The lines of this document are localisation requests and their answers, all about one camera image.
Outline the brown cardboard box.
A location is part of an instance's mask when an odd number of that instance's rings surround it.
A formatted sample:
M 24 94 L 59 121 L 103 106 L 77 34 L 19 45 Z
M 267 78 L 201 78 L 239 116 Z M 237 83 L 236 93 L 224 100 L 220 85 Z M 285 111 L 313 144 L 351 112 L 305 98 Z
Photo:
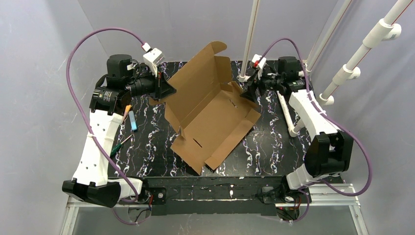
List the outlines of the brown cardboard box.
M 216 169 L 261 117 L 232 79 L 227 45 L 212 41 L 183 65 L 168 83 L 176 93 L 161 99 L 164 117 L 177 137 L 171 149 L 197 175 Z

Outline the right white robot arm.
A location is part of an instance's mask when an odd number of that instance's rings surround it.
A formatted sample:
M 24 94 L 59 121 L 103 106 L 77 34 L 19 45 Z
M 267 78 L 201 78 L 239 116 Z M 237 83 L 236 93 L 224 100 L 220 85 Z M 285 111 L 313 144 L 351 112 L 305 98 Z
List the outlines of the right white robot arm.
M 289 134 L 294 137 L 301 128 L 305 128 L 311 138 L 304 163 L 287 174 L 283 181 L 284 189 L 295 190 L 348 170 L 354 140 L 337 125 L 324 118 L 325 113 L 309 88 L 301 61 L 293 56 L 284 56 L 277 62 L 277 70 L 265 73 L 266 59 L 258 54 L 254 55 L 250 64 L 255 73 L 246 79 L 248 86 L 241 97 L 256 101 L 258 95 L 274 91 L 282 108 L 286 109 L 284 98 L 289 96 L 289 105 L 300 117 L 294 126 L 289 112 L 284 111 Z

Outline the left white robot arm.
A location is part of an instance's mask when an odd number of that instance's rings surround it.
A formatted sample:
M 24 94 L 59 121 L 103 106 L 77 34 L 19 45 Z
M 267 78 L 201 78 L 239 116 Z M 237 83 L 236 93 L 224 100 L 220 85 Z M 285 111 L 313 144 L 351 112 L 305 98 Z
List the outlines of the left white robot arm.
M 141 193 L 142 180 L 122 175 L 108 178 L 115 134 L 122 124 L 127 105 L 135 96 L 149 95 L 163 99 L 176 92 L 159 70 L 162 55 L 143 56 L 147 74 L 140 74 L 140 64 L 130 55 L 116 54 L 107 60 L 107 73 L 96 83 L 90 102 L 90 116 L 85 119 L 88 134 L 79 165 L 70 180 L 63 182 L 62 191 L 83 202 L 114 207 L 120 200 Z

